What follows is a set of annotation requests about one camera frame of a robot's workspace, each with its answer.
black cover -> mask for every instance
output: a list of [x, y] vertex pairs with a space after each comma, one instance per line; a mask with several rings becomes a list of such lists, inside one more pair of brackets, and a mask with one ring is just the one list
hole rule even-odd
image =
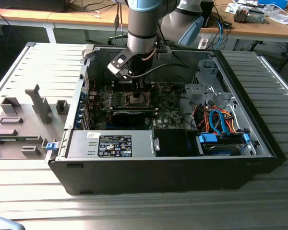
[[157, 157], [195, 157], [200, 156], [195, 138], [197, 132], [185, 129], [155, 129], [159, 139], [160, 151]]
[[71, 0], [0, 0], [0, 8], [64, 12]]
[[50, 161], [51, 170], [71, 195], [187, 192], [238, 189], [283, 159], [196, 159], [145, 161]]

warning label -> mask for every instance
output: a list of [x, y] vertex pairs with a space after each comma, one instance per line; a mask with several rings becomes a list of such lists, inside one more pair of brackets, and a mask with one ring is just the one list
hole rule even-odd
[[132, 157], [131, 136], [100, 136], [99, 157]]

sticker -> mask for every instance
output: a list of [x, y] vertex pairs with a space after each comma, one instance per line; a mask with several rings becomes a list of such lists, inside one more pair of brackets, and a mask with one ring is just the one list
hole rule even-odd
[[99, 138], [100, 135], [101, 133], [88, 132], [86, 138]]
[[132, 157], [132, 139], [130, 135], [99, 135], [99, 157]]

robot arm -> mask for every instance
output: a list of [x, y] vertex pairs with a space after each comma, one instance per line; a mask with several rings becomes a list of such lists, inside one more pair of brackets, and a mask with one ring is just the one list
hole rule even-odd
[[201, 0], [128, 0], [127, 48], [108, 65], [118, 78], [145, 73], [152, 66], [159, 20], [165, 37], [180, 45], [189, 45], [203, 25]]

floor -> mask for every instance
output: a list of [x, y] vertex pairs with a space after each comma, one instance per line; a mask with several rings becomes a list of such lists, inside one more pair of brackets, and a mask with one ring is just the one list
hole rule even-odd
[[[46, 30], [38, 27], [3, 26], [3, 36], [0, 36], [0, 80], [7, 72], [17, 55], [21, 52], [26, 42], [48, 42]], [[82, 30], [55, 29], [58, 43], [87, 44]], [[95, 44], [107, 44], [107, 38], [112, 32], [90, 31], [90, 39]], [[235, 50], [245, 50], [249, 47], [250, 41], [240, 41]], [[255, 48], [258, 55], [264, 55], [270, 64], [276, 68], [282, 59], [283, 50], [274, 42], [263, 42]], [[288, 64], [280, 73], [288, 84]]]

